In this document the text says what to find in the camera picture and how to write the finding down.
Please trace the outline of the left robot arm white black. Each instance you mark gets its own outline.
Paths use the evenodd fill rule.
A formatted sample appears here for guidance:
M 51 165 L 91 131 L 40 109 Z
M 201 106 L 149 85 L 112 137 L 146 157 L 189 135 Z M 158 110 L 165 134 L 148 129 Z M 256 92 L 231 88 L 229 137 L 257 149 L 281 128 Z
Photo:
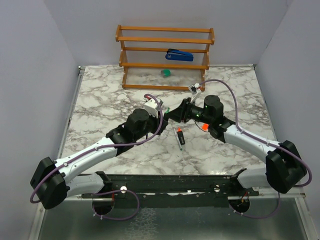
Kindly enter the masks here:
M 104 173 L 84 175 L 83 172 L 98 163 L 114 158 L 147 140 L 145 136 L 160 135 L 168 125 L 160 113 L 157 117 L 145 109 L 138 108 L 131 113 L 126 122 L 110 130 L 95 144 L 71 156 L 51 160 L 42 159 L 30 184 L 33 192 L 30 202 L 42 203 L 47 210 L 62 203 L 66 198 L 97 194 L 103 198 L 111 190 L 111 181 Z

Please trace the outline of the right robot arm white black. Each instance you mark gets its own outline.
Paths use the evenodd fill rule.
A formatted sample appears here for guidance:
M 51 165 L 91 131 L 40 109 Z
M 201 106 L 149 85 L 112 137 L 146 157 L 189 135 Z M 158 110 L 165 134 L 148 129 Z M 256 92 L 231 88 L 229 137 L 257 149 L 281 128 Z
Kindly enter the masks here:
M 307 168 L 299 162 L 300 155 L 292 142 L 269 141 L 239 130 L 234 121 L 224 116 L 224 105 L 216 95 L 206 96 L 203 107 L 196 106 L 191 98 L 185 98 L 177 108 L 165 113 L 164 119 L 207 124 L 214 139 L 237 146 L 265 163 L 262 168 L 241 169 L 230 178 L 229 189 L 236 196 L 256 187 L 271 187 L 286 194 L 307 174 Z

